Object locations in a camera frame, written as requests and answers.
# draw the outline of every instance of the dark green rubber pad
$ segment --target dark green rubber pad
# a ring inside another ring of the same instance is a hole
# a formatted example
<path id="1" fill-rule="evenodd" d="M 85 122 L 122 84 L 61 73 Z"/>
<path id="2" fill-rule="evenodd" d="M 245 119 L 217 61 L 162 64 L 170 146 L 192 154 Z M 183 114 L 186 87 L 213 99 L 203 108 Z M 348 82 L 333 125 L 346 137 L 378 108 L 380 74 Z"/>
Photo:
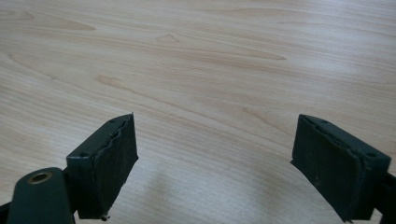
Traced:
<path id="1" fill-rule="evenodd" d="M 389 156 L 324 119 L 300 115 L 292 158 L 341 219 L 370 219 Z"/>
<path id="2" fill-rule="evenodd" d="M 138 159 L 134 115 L 106 122 L 66 159 L 71 204 L 79 218 L 106 219 Z"/>

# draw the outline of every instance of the wooden table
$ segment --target wooden table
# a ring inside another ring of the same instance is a hole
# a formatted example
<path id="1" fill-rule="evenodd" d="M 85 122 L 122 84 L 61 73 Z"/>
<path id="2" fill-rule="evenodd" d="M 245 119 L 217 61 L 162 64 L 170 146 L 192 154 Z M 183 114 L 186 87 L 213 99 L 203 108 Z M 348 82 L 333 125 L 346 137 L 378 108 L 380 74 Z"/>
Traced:
<path id="1" fill-rule="evenodd" d="M 395 72 L 391 0 L 3 0 L 0 204 L 134 112 L 108 223 L 342 223 L 290 164 L 298 115 L 395 159 Z"/>

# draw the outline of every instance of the black rubber pad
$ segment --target black rubber pad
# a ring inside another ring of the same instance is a hole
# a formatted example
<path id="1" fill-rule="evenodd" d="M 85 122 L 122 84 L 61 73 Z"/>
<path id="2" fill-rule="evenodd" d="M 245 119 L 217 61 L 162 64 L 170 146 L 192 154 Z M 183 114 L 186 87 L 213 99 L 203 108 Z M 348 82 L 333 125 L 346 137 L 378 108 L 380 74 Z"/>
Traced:
<path id="1" fill-rule="evenodd" d="M 15 185 L 7 224 L 70 224 L 73 220 L 61 169 L 34 171 Z"/>
<path id="2" fill-rule="evenodd" d="M 341 219 L 370 219 L 389 156 L 324 119 L 300 115 L 292 157 Z"/>
<path id="3" fill-rule="evenodd" d="M 137 159 L 133 114 L 108 121 L 67 156 L 79 218 L 106 219 Z"/>

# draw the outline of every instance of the screw hole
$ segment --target screw hole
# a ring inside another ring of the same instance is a hole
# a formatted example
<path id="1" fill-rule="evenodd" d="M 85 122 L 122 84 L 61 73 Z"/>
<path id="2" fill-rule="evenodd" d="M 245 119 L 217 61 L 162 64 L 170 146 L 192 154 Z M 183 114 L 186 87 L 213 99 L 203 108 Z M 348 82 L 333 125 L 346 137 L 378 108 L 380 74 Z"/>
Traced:
<path id="1" fill-rule="evenodd" d="M 33 175 L 32 177 L 30 177 L 27 180 L 27 182 L 29 184 L 40 184 L 40 183 L 46 182 L 51 177 L 52 177 L 51 172 L 39 173 L 39 174 L 36 174 L 36 175 Z"/>
<path id="2" fill-rule="evenodd" d="M 88 152 L 80 152 L 79 153 L 80 157 L 88 157 L 89 155 L 90 155 L 90 153 L 88 153 Z"/>
<path id="3" fill-rule="evenodd" d="M 373 158 L 376 157 L 376 155 L 375 155 L 374 152 L 368 152 L 368 153 L 367 153 L 367 156 L 368 156 L 368 157 L 373 157 Z"/>

